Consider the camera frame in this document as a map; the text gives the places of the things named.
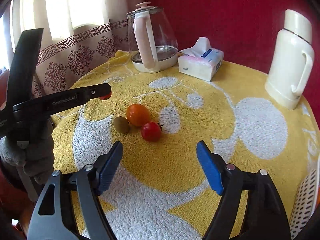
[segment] tissue pack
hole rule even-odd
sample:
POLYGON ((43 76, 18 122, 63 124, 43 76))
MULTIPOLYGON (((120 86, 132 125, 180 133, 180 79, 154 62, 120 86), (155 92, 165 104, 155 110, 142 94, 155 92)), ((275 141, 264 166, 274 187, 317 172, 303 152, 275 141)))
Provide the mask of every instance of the tissue pack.
POLYGON ((208 82, 220 68, 224 56, 221 50, 211 48, 205 37, 200 37, 192 48, 181 52, 184 54, 178 59, 179 71, 208 82))

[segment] kettle handle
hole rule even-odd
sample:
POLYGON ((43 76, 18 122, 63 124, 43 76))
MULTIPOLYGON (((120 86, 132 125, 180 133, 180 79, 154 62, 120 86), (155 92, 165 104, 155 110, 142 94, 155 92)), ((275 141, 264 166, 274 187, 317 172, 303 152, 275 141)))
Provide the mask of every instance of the kettle handle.
POLYGON ((135 14, 133 30, 144 67, 151 73, 158 72, 156 44, 148 11, 135 14))
POLYGON ((306 64, 304 66, 303 72, 302 72, 302 76, 300 78, 300 81, 298 83, 297 86, 295 85, 291 85, 291 91, 294 95, 296 96, 301 96, 304 88, 307 85, 311 70, 312 70, 312 65, 313 65, 313 60, 311 58, 311 56, 306 53, 305 51, 302 51, 302 54, 304 54, 306 56, 306 64))

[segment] yellow and white tablecloth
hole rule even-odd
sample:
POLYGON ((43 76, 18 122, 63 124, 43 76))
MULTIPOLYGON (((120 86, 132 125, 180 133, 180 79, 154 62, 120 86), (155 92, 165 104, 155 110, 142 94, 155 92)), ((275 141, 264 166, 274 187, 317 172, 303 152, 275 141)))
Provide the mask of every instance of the yellow and white tablecloth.
MULTIPOLYGON (((281 107, 265 91, 266 77, 230 62, 211 82, 179 73, 177 66, 140 73, 129 53, 118 51, 73 86, 108 82, 112 97, 53 116, 55 169, 77 171, 119 140, 123 158, 100 197, 118 240, 201 239, 220 200, 196 158, 196 143, 204 140, 243 171, 266 169, 290 217, 299 182, 318 155, 319 129, 305 98, 293 111, 281 107), (128 134, 113 128, 113 119, 133 103, 147 106, 163 125, 158 142, 144 141, 138 128, 128 134)), ((88 236, 74 202, 79 230, 88 236)), ((231 236, 239 233, 245 203, 243 194, 231 236)))

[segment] glass pitcher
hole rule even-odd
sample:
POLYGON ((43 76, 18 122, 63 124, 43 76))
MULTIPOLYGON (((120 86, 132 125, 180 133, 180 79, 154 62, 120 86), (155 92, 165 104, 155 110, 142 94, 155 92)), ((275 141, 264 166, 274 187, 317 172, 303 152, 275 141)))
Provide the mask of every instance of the glass pitcher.
POLYGON ((172 67, 178 60, 178 43, 160 7, 137 4, 127 13, 131 61, 141 72, 155 73, 172 67))

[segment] curtain with floral pattern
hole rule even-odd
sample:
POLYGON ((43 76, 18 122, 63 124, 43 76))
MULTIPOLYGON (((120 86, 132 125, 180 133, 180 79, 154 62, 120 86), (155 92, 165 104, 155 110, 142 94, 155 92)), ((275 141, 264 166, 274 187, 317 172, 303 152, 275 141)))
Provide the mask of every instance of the curtain with floral pattern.
POLYGON ((126 13, 144 0, 12 0, 8 54, 23 30, 44 28, 33 96, 69 89, 80 77, 128 50, 126 13))

